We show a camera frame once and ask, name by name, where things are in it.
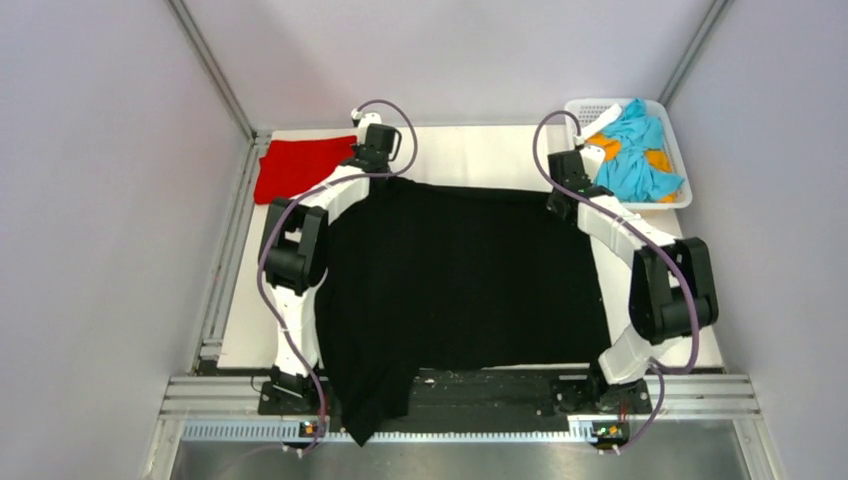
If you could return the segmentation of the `black t shirt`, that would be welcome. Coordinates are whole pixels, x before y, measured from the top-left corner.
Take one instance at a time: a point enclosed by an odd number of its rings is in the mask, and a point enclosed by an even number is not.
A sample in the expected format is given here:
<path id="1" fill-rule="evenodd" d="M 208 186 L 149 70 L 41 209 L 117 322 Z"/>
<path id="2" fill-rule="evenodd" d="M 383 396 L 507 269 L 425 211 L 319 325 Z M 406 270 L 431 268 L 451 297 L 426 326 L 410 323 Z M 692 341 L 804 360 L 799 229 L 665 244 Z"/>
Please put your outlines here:
<path id="1" fill-rule="evenodd" d="M 330 224 L 316 331 L 357 444 L 407 414 L 423 369 L 589 363 L 610 346 L 591 242 L 546 202 L 391 178 Z"/>

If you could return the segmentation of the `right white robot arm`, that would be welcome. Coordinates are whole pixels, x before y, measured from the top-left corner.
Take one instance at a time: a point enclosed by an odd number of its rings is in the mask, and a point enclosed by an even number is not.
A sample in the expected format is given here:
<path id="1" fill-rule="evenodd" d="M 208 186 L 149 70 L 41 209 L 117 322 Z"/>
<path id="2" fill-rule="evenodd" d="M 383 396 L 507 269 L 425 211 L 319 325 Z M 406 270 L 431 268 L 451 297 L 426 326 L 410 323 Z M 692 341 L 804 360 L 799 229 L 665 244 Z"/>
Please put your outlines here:
<path id="1" fill-rule="evenodd" d="M 688 337 L 696 355 L 701 330 L 716 323 L 709 249 L 699 238 L 680 239 L 653 227 L 609 190 L 593 185 L 577 150 L 549 155 L 548 175 L 553 190 L 547 210 L 599 241 L 630 270 L 629 323 L 591 363 L 584 393 L 594 409 L 612 412 L 661 352 Z"/>

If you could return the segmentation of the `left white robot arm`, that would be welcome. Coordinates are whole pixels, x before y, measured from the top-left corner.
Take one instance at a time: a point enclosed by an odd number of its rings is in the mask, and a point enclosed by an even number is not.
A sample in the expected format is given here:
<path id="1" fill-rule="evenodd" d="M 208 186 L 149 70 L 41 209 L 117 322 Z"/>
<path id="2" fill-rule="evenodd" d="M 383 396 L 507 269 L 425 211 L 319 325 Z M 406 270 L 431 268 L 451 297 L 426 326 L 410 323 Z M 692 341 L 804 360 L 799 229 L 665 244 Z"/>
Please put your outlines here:
<path id="1" fill-rule="evenodd" d="M 278 327 L 278 351 L 263 392 L 297 413 L 324 413 L 327 393 L 315 327 L 317 290 L 325 277 L 329 226 L 391 173 L 402 133 L 378 117 L 354 135 L 274 140 L 260 160 L 254 193 L 266 209 L 257 259 L 257 289 Z"/>

